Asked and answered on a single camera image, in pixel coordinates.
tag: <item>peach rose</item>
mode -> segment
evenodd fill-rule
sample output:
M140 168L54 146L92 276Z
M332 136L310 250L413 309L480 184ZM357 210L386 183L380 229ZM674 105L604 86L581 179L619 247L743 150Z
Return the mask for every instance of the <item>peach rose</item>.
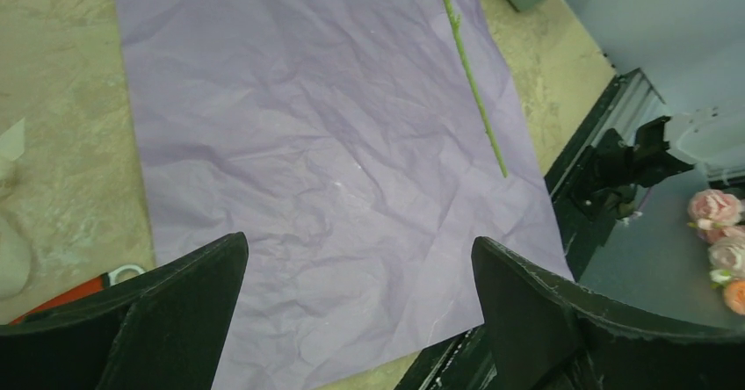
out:
M735 280L724 288L724 303L739 315L745 315L745 280Z
M745 278L745 237L719 239L709 248L709 262L714 269L726 270L737 278Z
M722 238L739 236L745 238L745 226L724 226L712 230L702 231L704 239L709 243L716 243Z
M688 204L688 214L700 228L708 228L705 224L710 223L722 226L736 225L742 219L741 212L742 202L734 195L725 194L720 190L697 192Z

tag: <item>crumpled paper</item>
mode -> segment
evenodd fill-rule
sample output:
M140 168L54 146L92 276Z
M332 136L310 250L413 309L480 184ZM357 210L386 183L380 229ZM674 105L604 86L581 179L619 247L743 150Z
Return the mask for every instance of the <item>crumpled paper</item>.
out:
M453 1L507 178L442 0L117 0L159 262L250 241L214 388L315 388L478 326L479 235L571 277L507 66Z

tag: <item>speckled countertop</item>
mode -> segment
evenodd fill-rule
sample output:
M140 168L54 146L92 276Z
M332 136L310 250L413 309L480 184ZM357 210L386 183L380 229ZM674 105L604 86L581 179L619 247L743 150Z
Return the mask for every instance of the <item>speckled countertop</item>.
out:
M562 0L519 14L481 3L547 171L614 72ZM113 0L0 0L0 25L0 133L25 119L21 179L0 211L34 256L24 291L0 300L6 322L154 257ZM326 390L392 389L414 358Z

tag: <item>artificial flower stem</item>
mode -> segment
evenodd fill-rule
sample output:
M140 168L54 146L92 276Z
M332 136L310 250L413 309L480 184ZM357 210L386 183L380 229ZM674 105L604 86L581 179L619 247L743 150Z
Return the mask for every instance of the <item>artificial flower stem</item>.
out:
M502 175L504 177L507 177L507 166L504 165L502 152L499 150L499 145L496 143L494 131L492 130L491 124L488 120L487 110L484 108L484 102L481 100L481 95L479 94L479 89L476 85L476 80L474 79L474 73L471 72L471 65L468 63L466 49L463 47L463 40L460 38L460 15L455 14L455 11L452 9L451 0L443 0L443 3L445 3L445 12L447 13L447 19L450 20L452 37L455 39L455 47L458 48L460 62L463 64L463 69L466 71L466 77L468 78L468 83L471 85L471 91L474 94L476 105L479 106L479 113L481 114L481 120L484 123L484 128L486 128L487 136L489 137L489 142L491 143L491 148L494 150L494 155L496 156L496 160L499 163L499 169L502 171Z

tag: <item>red object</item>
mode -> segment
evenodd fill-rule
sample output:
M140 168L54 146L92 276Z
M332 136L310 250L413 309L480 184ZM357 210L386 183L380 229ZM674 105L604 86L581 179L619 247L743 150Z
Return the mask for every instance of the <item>red object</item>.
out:
M110 285L109 284L109 273L102 274L98 276L97 278L93 278L83 283L82 285L79 285L63 293L60 296L57 296L51 300L48 300L47 302L44 302L38 307L32 309L31 311L13 320L11 322L11 325L22 322L26 318L26 316L30 314L38 313L39 311L44 311L45 309L58 307L60 305L64 305L69 302L72 302L73 300L79 300L81 298L85 298L86 296L96 293L98 291L103 291L105 288L109 287L109 285Z
M13 320L11 322L11 325L22 322L28 315L38 313L39 311L44 311L45 309L58 307L74 300L85 298L86 296L92 295L93 293L96 293L98 291L103 291L109 286L116 285L121 281L119 280L119 275L124 271L132 271L135 274L140 275L145 272L145 269L137 264L124 264L114 271L104 273L97 278L92 278L91 280L63 293L60 296L52 300L48 300L47 302L39 305L38 307Z

